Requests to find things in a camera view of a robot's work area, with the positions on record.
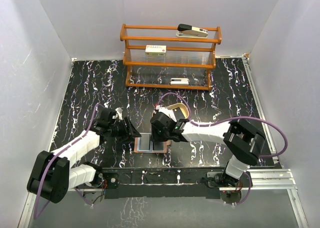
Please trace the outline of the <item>grey credit card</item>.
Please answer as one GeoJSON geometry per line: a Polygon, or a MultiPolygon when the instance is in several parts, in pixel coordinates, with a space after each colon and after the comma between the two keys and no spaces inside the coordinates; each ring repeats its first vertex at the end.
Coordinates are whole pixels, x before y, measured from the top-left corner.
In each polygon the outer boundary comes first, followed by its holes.
{"type": "Polygon", "coordinates": [[[165,144],[163,142],[154,142],[153,143],[153,151],[155,152],[163,152],[165,148],[165,144]]]}
{"type": "Polygon", "coordinates": [[[147,152],[150,150],[150,134],[143,133],[139,140],[139,150],[142,152],[147,152]]]}

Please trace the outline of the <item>pink leather card holder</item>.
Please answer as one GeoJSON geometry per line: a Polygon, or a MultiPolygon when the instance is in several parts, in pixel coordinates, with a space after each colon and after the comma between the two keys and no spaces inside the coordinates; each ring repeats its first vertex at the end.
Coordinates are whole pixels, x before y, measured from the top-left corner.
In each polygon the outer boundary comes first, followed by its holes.
{"type": "Polygon", "coordinates": [[[142,133],[141,137],[136,137],[134,141],[135,153],[166,153],[172,141],[153,142],[150,133],[142,133]]]}

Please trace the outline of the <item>beige wooden tray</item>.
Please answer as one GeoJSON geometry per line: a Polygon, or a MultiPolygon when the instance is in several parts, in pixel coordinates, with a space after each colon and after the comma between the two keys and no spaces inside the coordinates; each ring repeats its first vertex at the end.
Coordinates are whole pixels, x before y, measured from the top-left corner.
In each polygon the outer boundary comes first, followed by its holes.
{"type": "Polygon", "coordinates": [[[180,107],[182,112],[184,113],[185,119],[188,119],[190,113],[189,113],[189,110],[185,104],[175,103],[175,104],[167,106],[167,108],[170,110],[172,110],[173,108],[176,108],[176,107],[180,107]]]}

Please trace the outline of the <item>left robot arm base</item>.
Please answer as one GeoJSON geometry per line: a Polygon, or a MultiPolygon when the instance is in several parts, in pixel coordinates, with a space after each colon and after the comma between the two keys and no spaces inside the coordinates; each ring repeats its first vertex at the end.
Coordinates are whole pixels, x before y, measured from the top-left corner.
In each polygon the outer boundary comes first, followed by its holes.
{"type": "Polygon", "coordinates": [[[116,189],[119,186],[119,175],[115,172],[103,172],[102,169],[93,167],[77,167],[70,171],[69,190],[74,190],[84,200],[85,204],[93,207],[97,202],[105,199],[108,189],[116,189]],[[89,189],[94,189],[93,193],[99,192],[99,195],[89,200],[86,195],[89,191],[81,191],[80,187],[84,185],[89,189]]]}

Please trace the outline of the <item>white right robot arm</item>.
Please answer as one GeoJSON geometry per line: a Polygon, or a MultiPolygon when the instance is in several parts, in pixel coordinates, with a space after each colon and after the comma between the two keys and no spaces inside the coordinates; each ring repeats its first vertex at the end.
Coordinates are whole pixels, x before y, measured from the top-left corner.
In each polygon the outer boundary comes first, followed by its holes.
{"type": "Polygon", "coordinates": [[[218,123],[175,121],[163,112],[150,120],[153,142],[213,142],[226,145],[232,153],[222,178],[226,185],[235,186],[251,166],[257,165],[266,137],[245,117],[233,117],[218,123]]]}

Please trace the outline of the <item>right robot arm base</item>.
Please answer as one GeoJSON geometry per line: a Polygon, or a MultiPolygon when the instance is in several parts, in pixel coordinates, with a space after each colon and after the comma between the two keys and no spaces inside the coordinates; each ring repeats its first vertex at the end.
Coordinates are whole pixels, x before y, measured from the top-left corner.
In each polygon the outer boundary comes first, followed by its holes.
{"type": "Polygon", "coordinates": [[[244,187],[243,179],[233,178],[224,172],[207,172],[200,182],[209,188],[231,188],[231,192],[241,191],[244,187]]]}

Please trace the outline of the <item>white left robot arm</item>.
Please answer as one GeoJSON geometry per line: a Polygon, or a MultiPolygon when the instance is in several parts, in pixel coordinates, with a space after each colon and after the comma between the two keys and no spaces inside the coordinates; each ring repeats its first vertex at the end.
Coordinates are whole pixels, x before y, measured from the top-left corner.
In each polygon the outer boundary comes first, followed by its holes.
{"type": "Polygon", "coordinates": [[[36,157],[27,191],[53,202],[60,202],[67,191],[88,183],[99,187],[103,182],[102,168],[86,162],[75,163],[87,153],[115,138],[121,143],[133,143],[141,134],[119,108],[103,108],[99,117],[92,117],[88,127],[74,140],[53,152],[42,151],[36,157]]]}

